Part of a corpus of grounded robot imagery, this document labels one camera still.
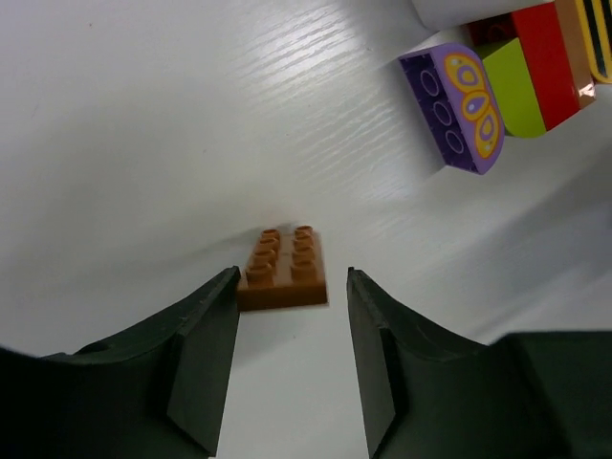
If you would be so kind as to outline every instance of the lime green brick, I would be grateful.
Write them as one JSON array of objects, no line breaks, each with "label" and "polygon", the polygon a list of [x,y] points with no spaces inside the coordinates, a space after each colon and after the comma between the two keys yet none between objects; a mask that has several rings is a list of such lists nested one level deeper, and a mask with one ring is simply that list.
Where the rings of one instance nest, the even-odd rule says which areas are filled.
[{"label": "lime green brick", "polygon": [[485,64],[507,134],[539,137],[546,132],[520,41],[480,46],[476,52]]}]

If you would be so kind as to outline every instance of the purple lego brick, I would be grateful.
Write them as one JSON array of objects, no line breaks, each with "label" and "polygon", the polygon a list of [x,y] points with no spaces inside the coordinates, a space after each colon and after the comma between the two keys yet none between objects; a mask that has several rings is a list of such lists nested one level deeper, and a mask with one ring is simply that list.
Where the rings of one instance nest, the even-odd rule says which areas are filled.
[{"label": "purple lego brick", "polygon": [[400,63],[446,164],[486,173],[501,152],[504,124],[480,58],[448,43]]}]

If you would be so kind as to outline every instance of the white block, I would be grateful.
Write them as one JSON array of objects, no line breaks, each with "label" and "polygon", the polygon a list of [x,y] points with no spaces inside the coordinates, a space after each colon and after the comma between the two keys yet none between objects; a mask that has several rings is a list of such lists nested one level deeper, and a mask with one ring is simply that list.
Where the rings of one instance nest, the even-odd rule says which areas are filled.
[{"label": "white block", "polygon": [[441,31],[551,0],[412,0],[426,27]]}]

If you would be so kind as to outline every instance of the white surface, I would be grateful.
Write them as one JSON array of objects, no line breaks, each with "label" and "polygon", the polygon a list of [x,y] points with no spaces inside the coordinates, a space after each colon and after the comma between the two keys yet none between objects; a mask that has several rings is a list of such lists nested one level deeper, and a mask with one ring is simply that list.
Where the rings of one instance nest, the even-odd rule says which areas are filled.
[{"label": "white surface", "polygon": [[412,0],[426,27],[441,31],[553,0]]},{"label": "white surface", "polygon": [[612,326],[609,88],[485,177],[438,171],[389,64],[428,35],[413,14],[3,2],[0,342],[75,351],[309,223],[331,306],[241,318],[218,457],[364,459],[348,266],[483,341]]}]

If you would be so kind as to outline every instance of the brown lego brick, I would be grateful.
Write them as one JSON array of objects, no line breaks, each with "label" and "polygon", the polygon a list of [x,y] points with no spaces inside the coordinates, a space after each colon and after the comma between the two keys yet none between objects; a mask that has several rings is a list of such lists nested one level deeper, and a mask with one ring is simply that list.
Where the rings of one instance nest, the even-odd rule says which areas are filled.
[{"label": "brown lego brick", "polygon": [[579,19],[576,0],[556,0],[555,8],[563,34],[563,43],[570,62],[580,108],[595,101],[595,84],[591,76],[586,45]]},{"label": "brown lego brick", "polygon": [[321,245],[313,229],[263,231],[242,272],[237,302],[240,312],[327,303]]}]

